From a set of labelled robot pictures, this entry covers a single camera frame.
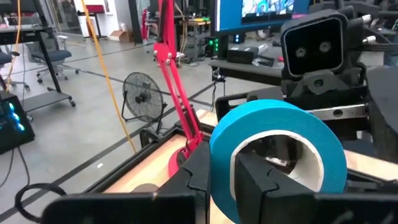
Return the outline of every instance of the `blue led light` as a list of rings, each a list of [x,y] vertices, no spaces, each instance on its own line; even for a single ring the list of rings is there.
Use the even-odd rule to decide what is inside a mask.
[[[13,117],[16,121],[19,121],[19,116],[18,116],[16,113],[13,113],[13,114],[12,114],[12,117]]]
[[[23,125],[21,125],[21,124],[18,124],[18,128],[19,128],[21,131],[25,131],[25,127],[24,127]]]

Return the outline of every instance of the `chair wheel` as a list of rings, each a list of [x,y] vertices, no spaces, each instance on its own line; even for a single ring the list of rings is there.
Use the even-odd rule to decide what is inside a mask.
[[[69,100],[70,106],[75,107],[76,103],[74,102],[74,100]]]

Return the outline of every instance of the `concrete floor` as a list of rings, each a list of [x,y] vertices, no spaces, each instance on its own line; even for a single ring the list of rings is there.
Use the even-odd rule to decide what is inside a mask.
[[[152,50],[151,46],[134,46],[108,40],[101,41],[101,47],[119,107],[123,102],[123,80],[132,72],[150,75],[162,91],[169,92],[159,67],[153,62],[152,56],[146,53],[146,50]],[[70,94],[77,106],[72,108],[68,101],[63,101],[31,112],[36,139],[23,145],[21,149],[29,167],[31,184],[53,182],[72,194],[84,191],[134,153],[117,119],[94,44],[76,39],[69,41],[68,48],[73,57],[68,60],[67,65],[86,71],[79,75],[66,72],[69,80],[59,80],[63,92]],[[380,57],[372,54],[366,56],[366,61],[380,64]],[[49,76],[44,78],[43,84],[37,83],[35,74],[40,67],[42,66],[29,63],[26,59],[24,73],[22,58],[16,62],[12,79],[23,80],[25,75],[25,81],[31,89],[25,93],[26,98],[46,92],[46,86],[53,86]],[[5,74],[8,69],[6,67],[1,71]],[[213,91],[210,75],[211,68],[207,62],[202,62],[197,67],[180,69],[187,95],[196,110],[210,109]],[[226,94],[266,86],[229,78],[226,82]],[[22,86],[17,86],[11,91],[22,98],[22,90]],[[222,94],[223,86],[219,83],[216,97]],[[171,97],[164,94],[164,100],[168,104],[163,120],[164,127],[169,128],[178,121],[178,116],[172,106]],[[137,134],[145,125],[141,121],[126,124],[138,148],[140,144]],[[0,181],[6,175],[10,156],[11,152],[0,155]],[[26,182],[22,161],[16,153],[9,180],[0,189],[0,223],[29,223],[13,208],[14,196]],[[26,209],[36,215],[40,215],[44,207],[55,198],[55,194],[34,190],[24,196]]]

